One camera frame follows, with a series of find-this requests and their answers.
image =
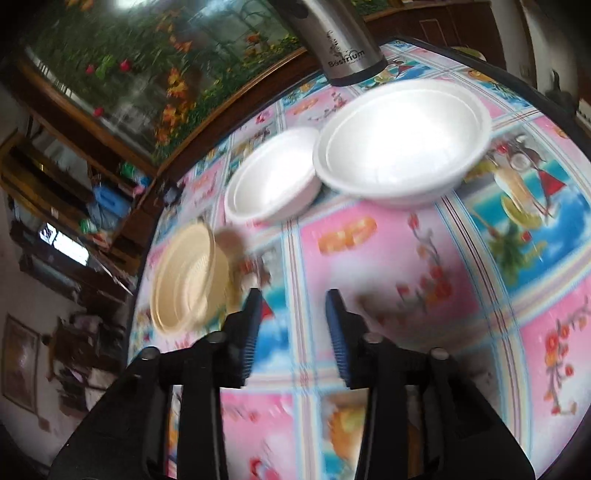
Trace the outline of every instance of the white foam bowl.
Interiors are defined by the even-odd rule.
[[[317,175],[340,192],[396,207],[433,203],[482,158],[491,116],[469,90],[405,80],[368,92],[324,126]]]
[[[311,204],[322,186],[312,162],[318,136],[315,128],[291,128],[252,152],[228,185],[226,218],[276,223]]]

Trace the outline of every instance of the small white bowl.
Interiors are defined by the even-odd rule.
[[[252,152],[228,185],[227,219],[282,222],[311,204],[322,186],[312,163],[318,137],[315,128],[291,128]]]

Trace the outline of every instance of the thermos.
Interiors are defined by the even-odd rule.
[[[335,86],[367,80],[388,62],[350,0],[269,0]]]

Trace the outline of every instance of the metal screw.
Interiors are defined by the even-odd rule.
[[[363,339],[367,343],[380,343],[382,340],[384,340],[384,337],[382,335],[380,335],[379,333],[369,332],[369,333],[363,334]]]
[[[430,353],[435,360],[447,360],[449,358],[449,353],[443,348],[433,348]]]
[[[153,360],[158,355],[160,355],[160,350],[158,350],[155,346],[147,346],[139,353],[139,357],[142,360]]]
[[[207,336],[207,341],[209,343],[223,343],[226,341],[226,338],[228,338],[228,336],[221,331],[217,331],[217,332],[212,332]]]

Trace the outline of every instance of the plastic tablecloth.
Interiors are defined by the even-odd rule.
[[[232,480],[352,478],[365,396],[347,391],[337,373],[324,316],[330,288],[399,346],[449,350],[538,476],[589,407],[591,164],[564,131],[498,81],[400,40],[382,49],[389,66],[376,77],[333,87],[318,76],[196,158],[180,182],[180,204],[160,217],[137,293],[129,360],[147,345],[164,352],[190,346],[225,315],[169,338],[152,328],[154,271],[183,225],[208,222],[232,258],[236,288],[263,292],[252,376],[244,389],[222,392]],[[489,151],[454,193],[405,212],[324,187],[308,211],[282,225],[226,221],[225,187],[254,148],[298,125],[322,127],[368,90],[416,78],[462,85],[493,119]],[[408,141],[395,129],[383,139],[392,154]],[[171,476],[180,401],[176,387]]]

